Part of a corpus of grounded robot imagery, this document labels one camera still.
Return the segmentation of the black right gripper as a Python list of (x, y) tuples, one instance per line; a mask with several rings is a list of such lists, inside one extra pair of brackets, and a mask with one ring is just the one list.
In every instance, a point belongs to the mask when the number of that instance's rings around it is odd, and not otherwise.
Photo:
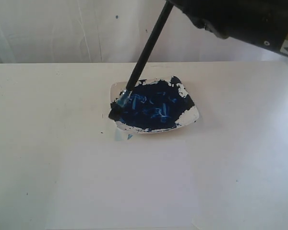
[(288, 0), (173, 0), (199, 29), (288, 57)]

